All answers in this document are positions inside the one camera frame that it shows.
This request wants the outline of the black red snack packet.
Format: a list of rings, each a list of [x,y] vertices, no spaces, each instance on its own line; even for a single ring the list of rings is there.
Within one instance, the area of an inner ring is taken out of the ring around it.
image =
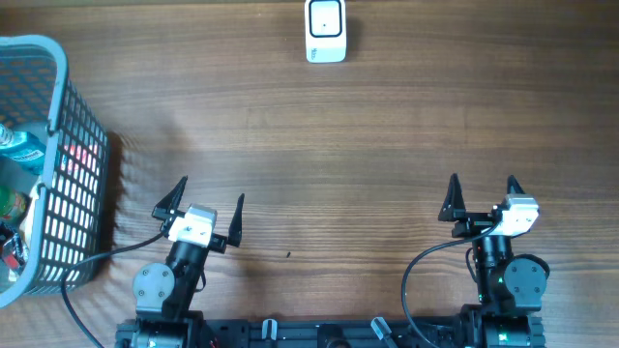
[[[20,231],[1,222],[1,260],[14,274],[20,276],[28,262],[29,249]]]

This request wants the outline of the green lid jar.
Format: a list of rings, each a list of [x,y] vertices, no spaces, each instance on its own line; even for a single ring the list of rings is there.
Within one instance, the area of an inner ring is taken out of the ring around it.
[[[17,223],[26,215],[29,198],[20,191],[6,186],[1,187],[0,197],[1,220],[7,223]]]

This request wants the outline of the blue mouthwash bottle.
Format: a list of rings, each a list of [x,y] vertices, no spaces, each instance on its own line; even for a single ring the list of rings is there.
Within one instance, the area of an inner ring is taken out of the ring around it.
[[[32,132],[1,126],[1,156],[16,162],[25,171],[41,176],[46,147]]]

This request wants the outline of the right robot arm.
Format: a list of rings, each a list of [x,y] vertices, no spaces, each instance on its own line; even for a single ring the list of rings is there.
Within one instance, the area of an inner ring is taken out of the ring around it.
[[[508,178],[507,194],[488,213],[469,212],[457,174],[450,178],[439,212],[454,225],[452,237],[471,245],[468,262],[479,302],[465,304],[443,335],[452,347],[542,347],[542,309],[550,268],[532,254],[515,255],[512,240],[531,231],[540,215],[536,199],[517,179]]]

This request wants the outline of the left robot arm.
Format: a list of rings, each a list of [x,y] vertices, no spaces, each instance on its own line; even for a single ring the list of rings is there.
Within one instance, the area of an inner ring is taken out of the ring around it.
[[[242,241],[245,196],[238,197],[235,212],[223,236],[215,232],[218,212],[191,204],[179,206],[187,177],[183,177],[153,209],[162,222],[161,232],[171,243],[162,263],[144,266],[133,279],[136,318],[125,337],[116,334],[117,347],[198,347],[210,343],[203,337],[204,317],[190,310],[198,284],[205,281],[205,263],[211,252],[223,254]]]

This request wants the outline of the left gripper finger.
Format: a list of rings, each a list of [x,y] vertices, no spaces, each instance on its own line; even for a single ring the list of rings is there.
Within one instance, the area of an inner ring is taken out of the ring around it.
[[[182,177],[172,191],[156,204],[152,212],[153,218],[169,220],[177,216],[177,210],[181,203],[188,179],[188,176]]]
[[[245,195],[242,193],[237,200],[236,209],[228,228],[227,243],[233,247],[239,247],[243,236],[243,208]]]

